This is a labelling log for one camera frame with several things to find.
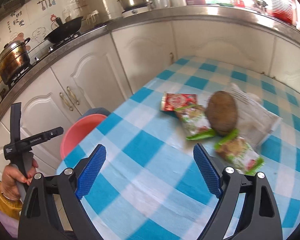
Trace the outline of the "yellow sleeve forearm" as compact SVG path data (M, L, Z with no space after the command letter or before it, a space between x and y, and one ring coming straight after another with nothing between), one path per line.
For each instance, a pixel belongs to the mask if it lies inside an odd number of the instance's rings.
M9 200L0 190L0 211L9 217L19 220L23 203L21 200Z

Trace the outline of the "person's left hand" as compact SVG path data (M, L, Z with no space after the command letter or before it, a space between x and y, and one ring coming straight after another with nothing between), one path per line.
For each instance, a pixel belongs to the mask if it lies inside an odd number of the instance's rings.
M24 176L16 167L7 165L4 168L0 184L2 194L11 201L19 200L20 193L17 188L17 182L29 186L33 176L37 173L36 168L38 168L38 163L35 159L32 159L32 167L28 171L27 176Z

